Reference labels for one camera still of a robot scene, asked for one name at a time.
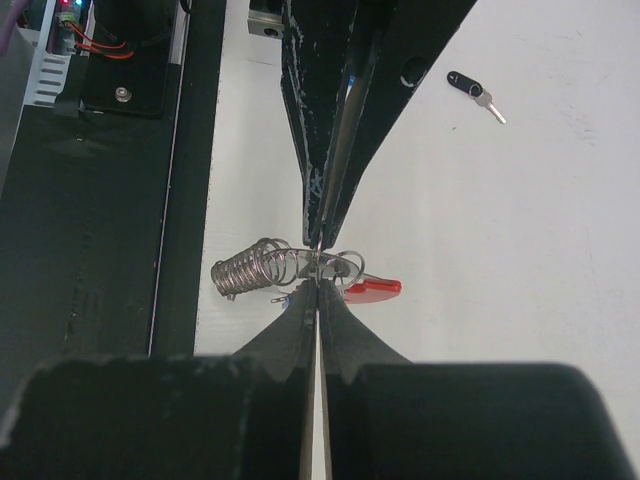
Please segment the screw hole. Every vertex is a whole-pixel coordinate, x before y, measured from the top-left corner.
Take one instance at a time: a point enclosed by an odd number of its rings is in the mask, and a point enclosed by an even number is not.
[[[422,57],[411,57],[402,67],[400,81],[405,87],[417,86],[427,73],[427,61]]]
[[[280,36],[280,32],[278,32],[275,28],[265,28],[264,34],[267,37],[278,38]]]

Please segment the screw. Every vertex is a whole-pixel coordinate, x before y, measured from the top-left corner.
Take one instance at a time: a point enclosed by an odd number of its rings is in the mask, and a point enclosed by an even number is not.
[[[131,100],[131,92],[124,87],[116,88],[116,100],[120,103],[127,103]]]

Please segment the black key fob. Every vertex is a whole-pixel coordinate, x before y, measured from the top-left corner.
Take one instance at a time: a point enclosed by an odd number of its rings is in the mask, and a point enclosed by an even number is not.
[[[476,82],[472,78],[465,77],[458,72],[449,72],[447,74],[447,80],[449,81],[449,85],[456,87],[458,90],[462,90],[474,98],[484,92],[484,88],[482,88],[480,82]]]

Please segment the key blade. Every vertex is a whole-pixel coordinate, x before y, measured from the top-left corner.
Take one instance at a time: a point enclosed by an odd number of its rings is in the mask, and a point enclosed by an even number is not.
[[[486,108],[493,114],[494,117],[496,117],[498,123],[502,125],[505,125],[507,123],[507,119],[502,116],[502,114],[498,111],[493,103],[489,103]]]

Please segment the white surface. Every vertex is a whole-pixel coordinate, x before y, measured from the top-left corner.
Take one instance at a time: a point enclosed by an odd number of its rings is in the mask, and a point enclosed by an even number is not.
[[[228,2],[198,354],[280,312],[209,269],[263,236],[300,244],[279,44]],[[478,0],[365,173],[337,248],[401,297],[355,314],[412,360],[578,365],[640,464],[640,3]],[[446,81],[476,78],[499,125]]]

